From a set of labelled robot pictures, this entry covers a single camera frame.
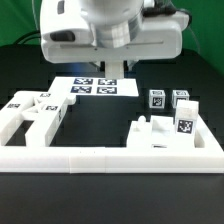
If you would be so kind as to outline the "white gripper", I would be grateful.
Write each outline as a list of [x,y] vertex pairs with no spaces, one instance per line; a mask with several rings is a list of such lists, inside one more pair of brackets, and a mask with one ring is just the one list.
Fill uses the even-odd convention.
[[53,63],[117,62],[174,58],[182,48],[181,26],[175,20],[153,19],[94,27],[83,19],[41,28],[44,57]]

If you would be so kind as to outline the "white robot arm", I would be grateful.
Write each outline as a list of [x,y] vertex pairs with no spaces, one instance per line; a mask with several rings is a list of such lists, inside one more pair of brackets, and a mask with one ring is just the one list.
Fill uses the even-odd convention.
[[52,63],[174,58],[190,22],[160,0],[42,0],[41,48]]

